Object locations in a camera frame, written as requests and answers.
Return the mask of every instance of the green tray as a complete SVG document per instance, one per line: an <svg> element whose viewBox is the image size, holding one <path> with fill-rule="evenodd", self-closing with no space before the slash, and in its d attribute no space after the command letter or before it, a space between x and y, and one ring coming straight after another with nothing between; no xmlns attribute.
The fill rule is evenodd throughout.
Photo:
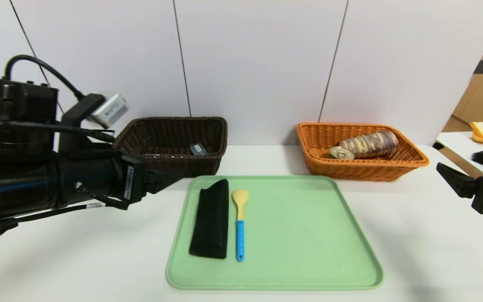
<svg viewBox="0 0 483 302"><path fill-rule="evenodd" d="M245 260L236 261L236 205L230 197L224 260L189 254L199 192L229 180L249 191ZM325 176L201 176L187 192L167 280L178 289L366 290L383 271L337 184Z"/></svg>

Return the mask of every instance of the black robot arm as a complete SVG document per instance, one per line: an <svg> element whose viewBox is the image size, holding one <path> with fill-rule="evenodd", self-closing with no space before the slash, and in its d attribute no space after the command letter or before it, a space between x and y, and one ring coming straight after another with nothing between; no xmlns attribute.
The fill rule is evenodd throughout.
<svg viewBox="0 0 483 302"><path fill-rule="evenodd" d="M10 80L11 68L19 60L56 73L76 94L78 102L61 122L55 119L57 89ZM83 96L34 57L19 55L8 62L0 78L0 235L20 222L75 210L102 206L126 210L146 193L157 193L183 178L182 170L148 170L138 157L113 149L113 136L81 128L91 116L103 125L112 124L113 108L125 104L121 98L107 100L102 94ZM105 112L109 121L101 120ZM55 132L60 132L59 152L52 150ZM93 143L88 136L104 143ZM100 203L73 205L91 199Z"/></svg>
<svg viewBox="0 0 483 302"><path fill-rule="evenodd" d="M483 214L483 176L474 179L442 163L437 163L437 172L459 197L473 198L471 207Z"/></svg>

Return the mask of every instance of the white table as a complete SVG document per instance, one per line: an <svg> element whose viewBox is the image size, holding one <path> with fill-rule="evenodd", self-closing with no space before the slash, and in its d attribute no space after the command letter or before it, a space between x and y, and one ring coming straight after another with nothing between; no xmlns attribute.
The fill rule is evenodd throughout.
<svg viewBox="0 0 483 302"><path fill-rule="evenodd" d="M339 180L383 266L369 291L182 291L165 267L186 188L182 180L128 211L99 208L26 222L0 237L0 302L483 301L483 216L431 159L396 182ZM307 174L299 146L229 146L219 174Z"/></svg>
<svg viewBox="0 0 483 302"><path fill-rule="evenodd" d="M473 153L483 151L483 143L472 140L472 132L443 132L437 141L483 173L483 164L472 161Z"/></svg>

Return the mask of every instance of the orange wicker basket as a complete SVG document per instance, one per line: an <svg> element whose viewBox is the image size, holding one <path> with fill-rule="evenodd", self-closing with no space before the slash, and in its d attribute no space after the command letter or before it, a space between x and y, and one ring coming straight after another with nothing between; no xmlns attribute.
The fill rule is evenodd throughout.
<svg viewBox="0 0 483 302"><path fill-rule="evenodd" d="M371 159L330 159L329 148L342 140L384 130L393 132L398 139L398 146L393 151ZM312 174L345 180L390 182L429 164L428 158L410 140L385 125L304 122L297 125L297 134Z"/></svg>

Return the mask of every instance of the wicker basket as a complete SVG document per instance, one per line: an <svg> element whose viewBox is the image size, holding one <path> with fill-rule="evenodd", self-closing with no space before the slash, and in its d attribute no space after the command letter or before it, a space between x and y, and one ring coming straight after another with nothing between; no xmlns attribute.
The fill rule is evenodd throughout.
<svg viewBox="0 0 483 302"><path fill-rule="evenodd" d="M354 136L391 131L399 145L391 152L372 159L330 159L329 148ZM312 174L345 180L393 181L427 166L428 158L398 130L385 125L305 122L297 125L297 134L306 164Z"/></svg>
<svg viewBox="0 0 483 302"><path fill-rule="evenodd" d="M184 170L186 177L214 175L226 151L226 128L220 117L140 118L124 128L113 146L142 156L149 169ZM193 155L190 146L196 143L208 155Z"/></svg>

